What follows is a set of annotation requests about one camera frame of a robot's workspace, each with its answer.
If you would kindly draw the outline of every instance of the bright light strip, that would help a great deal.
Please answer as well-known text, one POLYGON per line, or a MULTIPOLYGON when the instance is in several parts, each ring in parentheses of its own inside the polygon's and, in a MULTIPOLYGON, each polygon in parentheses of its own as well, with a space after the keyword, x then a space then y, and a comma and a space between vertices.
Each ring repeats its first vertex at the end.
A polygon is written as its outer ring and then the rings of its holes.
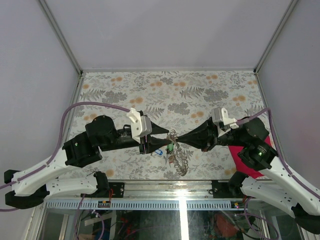
POLYGON ((189 240, 187 200, 184 197, 181 197, 179 199, 179 210, 180 210, 181 240, 189 240))

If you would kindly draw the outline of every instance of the white wall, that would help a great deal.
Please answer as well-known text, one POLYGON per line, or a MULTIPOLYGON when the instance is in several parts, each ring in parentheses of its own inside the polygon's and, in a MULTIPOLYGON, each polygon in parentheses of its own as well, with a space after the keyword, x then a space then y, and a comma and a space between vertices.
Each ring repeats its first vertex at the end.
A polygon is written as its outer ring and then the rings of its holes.
POLYGON ((301 0, 259 76, 287 161, 320 188, 320 1, 301 0))
MULTIPOLYGON (((3 173, 31 167, 53 152, 60 118, 69 105, 77 74, 37 1, 1 1, 0 23, 3 173)), ((4 194, 10 190, 0 191, 0 208, 7 208, 4 194)), ((0 239, 21 239, 31 212, 0 212, 0 239)))
POLYGON ((290 0, 47 2, 83 69, 253 69, 290 0))

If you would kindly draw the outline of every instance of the green object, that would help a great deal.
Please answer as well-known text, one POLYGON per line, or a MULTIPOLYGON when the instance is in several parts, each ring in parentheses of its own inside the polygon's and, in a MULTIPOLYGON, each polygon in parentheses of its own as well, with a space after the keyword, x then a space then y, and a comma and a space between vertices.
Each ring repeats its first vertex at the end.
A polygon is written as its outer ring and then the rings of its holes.
POLYGON ((171 152, 171 151, 174 149, 174 147, 175 147, 175 144, 174 144, 174 143, 170 143, 170 144, 168 144, 168 145, 166 146, 166 149, 167 149, 169 152, 171 152))

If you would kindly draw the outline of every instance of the perforated metal strip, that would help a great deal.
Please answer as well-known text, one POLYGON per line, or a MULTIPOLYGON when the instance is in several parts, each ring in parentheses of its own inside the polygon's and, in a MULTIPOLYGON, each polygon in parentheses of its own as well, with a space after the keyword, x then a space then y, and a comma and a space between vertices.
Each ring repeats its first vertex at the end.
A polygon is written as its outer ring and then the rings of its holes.
MULTIPOLYGON (((199 201, 187 200, 188 210, 233 210, 231 202, 224 201, 199 201)), ((48 209, 77 209, 80 200, 52 199, 46 202, 48 209)), ((113 200, 111 206, 101 200, 83 200, 80 209, 109 209, 109 210, 179 210, 178 200, 113 200)))

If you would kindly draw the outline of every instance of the table surface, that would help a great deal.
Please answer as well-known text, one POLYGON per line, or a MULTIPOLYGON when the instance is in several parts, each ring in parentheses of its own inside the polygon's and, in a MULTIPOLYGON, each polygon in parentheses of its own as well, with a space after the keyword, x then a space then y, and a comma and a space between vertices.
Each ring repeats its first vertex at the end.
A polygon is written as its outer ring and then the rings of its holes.
MULTIPOLYGON (((142 110, 157 125, 185 134, 207 120, 211 110, 225 107, 229 116, 251 116, 264 104, 252 71, 137 71, 87 72, 79 102, 91 101, 142 110)), ((130 124, 126 113, 95 105, 78 106, 69 139, 85 130, 96 116, 110 116, 117 129, 130 124)), ((269 130, 268 118, 261 120, 269 130)), ((163 155, 140 155, 127 148, 102 152, 103 159, 61 178, 79 178, 94 171, 105 172, 111 180, 226 180, 236 171, 228 147, 216 146, 201 152, 181 145, 188 156, 188 172, 180 176, 163 155)))

